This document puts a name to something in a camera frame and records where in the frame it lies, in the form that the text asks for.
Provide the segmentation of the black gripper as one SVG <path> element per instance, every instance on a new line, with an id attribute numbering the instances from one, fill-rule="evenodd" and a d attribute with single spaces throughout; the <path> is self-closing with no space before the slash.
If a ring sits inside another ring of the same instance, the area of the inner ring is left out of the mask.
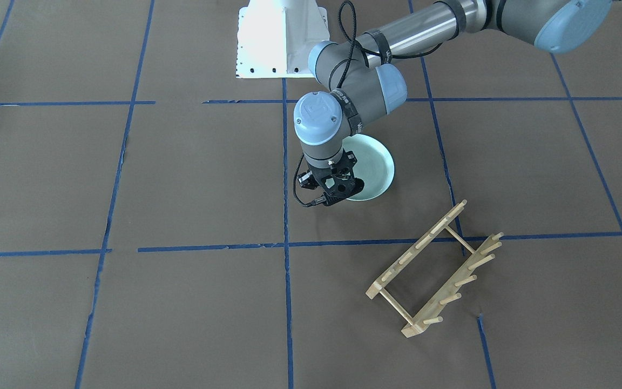
<path id="1" fill-rule="evenodd" d="M 308 165 L 308 170 L 303 174 L 298 175 L 298 182 L 301 187 L 314 190 L 319 186 L 321 187 L 323 180 L 330 176 L 340 177 L 341 179 L 351 176 L 355 177 L 355 173 L 353 171 L 355 164 L 355 154 L 352 152 L 343 152 L 341 159 L 337 163 L 328 164 L 328 166 L 323 168 Z"/>

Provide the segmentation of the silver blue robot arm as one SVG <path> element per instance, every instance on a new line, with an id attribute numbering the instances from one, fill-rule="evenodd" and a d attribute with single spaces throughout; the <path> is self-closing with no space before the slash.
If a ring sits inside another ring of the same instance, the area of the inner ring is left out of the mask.
<path id="1" fill-rule="evenodd" d="M 308 55 L 322 91 L 302 96 L 293 121 L 308 169 L 295 187 L 321 190 L 308 206 L 331 206 L 363 191 L 354 173 L 355 153 L 343 141 L 362 133 L 407 101 L 395 62 L 425 57 L 466 33 L 497 30 L 541 51 L 566 53 L 602 25 L 610 1 L 436 1 L 432 5 L 346 41 L 323 41 Z"/>

